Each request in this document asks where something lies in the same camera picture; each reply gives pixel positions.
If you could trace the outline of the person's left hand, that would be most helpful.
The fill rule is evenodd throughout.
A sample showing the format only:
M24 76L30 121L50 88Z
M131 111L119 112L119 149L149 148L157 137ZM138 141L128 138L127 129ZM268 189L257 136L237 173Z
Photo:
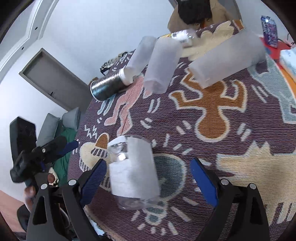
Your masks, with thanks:
M54 171L53 167L49 168L47 180L50 186L58 187L59 178L57 173ZM23 192L24 204L26 209L29 211L29 213L31 213L33 210L33 204L34 204L34 200L38 190L39 190L39 186L36 180L30 181L28 186L26 186L26 188L24 189L24 192Z

